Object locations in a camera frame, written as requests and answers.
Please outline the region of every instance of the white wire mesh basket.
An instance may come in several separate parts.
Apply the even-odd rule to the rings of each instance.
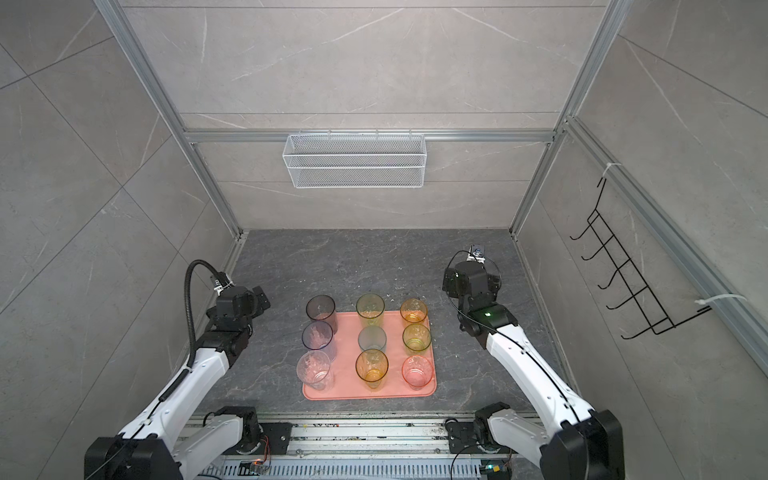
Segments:
[[[283,159],[296,188],[421,187],[421,134],[294,134]]]

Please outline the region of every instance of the white zip tie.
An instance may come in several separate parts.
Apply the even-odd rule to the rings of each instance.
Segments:
[[[613,167],[614,165],[621,165],[621,164],[612,164],[610,162],[608,164],[606,164],[605,165],[605,170],[603,170],[603,177],[605,177],[605,174],[608,173],[608,169]]]
[[[694,303],[698,303],[699,305],[707,305],[708,303],[711,303],[715,300],[719,300],[721,298],[737,298],[740,300],[746,300],[746,297],[744,295],[736,295],[735,293],[722,293],[720,295],[711,296],[710,298],[706,298],[702,300],[694,300]]]

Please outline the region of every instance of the plastic cup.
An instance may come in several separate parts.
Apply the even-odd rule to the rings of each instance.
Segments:
[[[366,350],[360,353],[355,361],[357,376],[371,389],[381,385],[387,370],[389,370],[389,360],[381,350]]]
[[[310,350],[322,350],[331,362],[336,359],[336,342],[333,341],[333,329],[328,323],[313,321],[301,332],[301,341]]]
[[[418,298],[409,298],[400,306],[400,316],[408,323],[423,322],[427,317],[427,306]]]
[[[421,323],[411,323],[402,331],[402,342],[410,352],[423,352],[432,343],[432,334]]]
[[[382,297],[375,293],[366,293],[357,299],[355,307],[363,325],[382,325],[384,313],[384,299]]]
[[[333,332],[339,331],[336,321],[336,302],[327,295],[318,295],[306,303],[306,315],[312,320],[322,320],[331,325]]]
[[[434,375],[435,367],[423,356],[410,356],[402,363],[402,377],[414,390],[424,388]]]
[[[301,356],[296,365],[296,374],[304,385],[315,390],[333,387],[331,360],[319,350],[312,350]]]
[[[360,331],[357,336],[357,344],[361,350],[386,351],[386,332],[380,326],[371,325]]]

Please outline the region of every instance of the pink tray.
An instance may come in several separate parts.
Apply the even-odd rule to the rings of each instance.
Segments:
[[[331,364],[333,371],[333,387],[319,391],[306,385],[303,386],[304,396],[309,400],[347,400],[347,399],[391,399],[410,396],[430,396],[437,389],[437,373],[432,380],[420,390],[412,389],[402,377],[402,363],[411,355],[402,343],[402,331],[407,323],[400,316],[400,311],[384,312],[382,328],[386,332],[386,357],[389,360],[389,370],[382,385],[371,390],[357,376],[355,360],[360,354],[357,336],[362,330],[362,321],[357,312],[338,312],[336,321],[339,331],[333,336],[336,342],[336,359]],[[429,327],[429,318],[424,320]],[[435,365],[432,346],[420,353]]]

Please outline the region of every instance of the wall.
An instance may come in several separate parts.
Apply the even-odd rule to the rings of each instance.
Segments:
[[[627,21],[579,117],[721,272],[766,312],[765,5],[645,2]],[[763,478],[768,379],[706,313],[660,335],[592,232],[601,168],[573,140],[558,153],[519,236],[584,397],[624,427],[630,478]],[[677,322],[700,298],[609,184],[599,211]],[[610,233],[596,223],[603,239]],[[608,251],[626,258],[611,241]],[[622,269],[634,292],[637,272]],[[650,319],[663,313],[644,291]]]
[[[0,477],[82,478],[184,360],[187,262],[232,238],[89,0],[4,3],[0,125]]]
[[[552,128],[605,4],[122,3],[187,127],[229,130]],[[544,146],[430,144],[415,190],[297,190],[279,145],[200,149],[246,228],[506,228]]]

